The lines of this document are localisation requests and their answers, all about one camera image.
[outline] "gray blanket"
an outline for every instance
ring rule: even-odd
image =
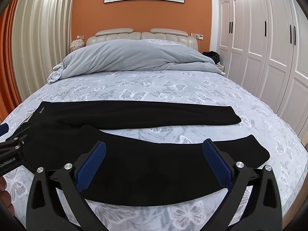
[[[214,61],[184,45],[159,45],[118,39],[96,43],[67,55],[48,77],[58,79],[101,71],[188,70],[221,74]]]

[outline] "bed frame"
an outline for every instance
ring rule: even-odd
[[[150,32],[134,32],[132,28],[115,28],[97,32],[95,36],[87,40],[87,46],[115,39],[161,39],[167,41],[175,41],[185,44],[195,50],[198,49],[198,42],[195,38],[190,37],[186,32],[168,28],[153,28]]]

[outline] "human hand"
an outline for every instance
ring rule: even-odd
[[[12,198],[5,189],[7,188],[7,182],[4,177],[0,177],[0,198],[7,208],[7,210],[12,214],[15,215],[14,206],[12,204]]]

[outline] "curtain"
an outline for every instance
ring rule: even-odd
[[[12,31],[17,87],[24,101],[69,53],[73,0],[19,0]]]
[[[11,60],[11,31],[17,0],[0,17],[0,123],[21,103]]]

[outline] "blue gripper pad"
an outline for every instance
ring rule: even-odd
[[[7,123],[0,125],[0,136],[5,135],[8,131],[9,131],[9,125],[7,125]]]
[[[98,168],[102,164],[106,156],[106,145],[100,142],[92,154],[81,166],[75,176],[75,187],[80,193],[82,190],[87,189],[95,176]]]
[[[209,139],[203,142],[202,151],[221,187],[230,190],[233,187],[232,172]]]

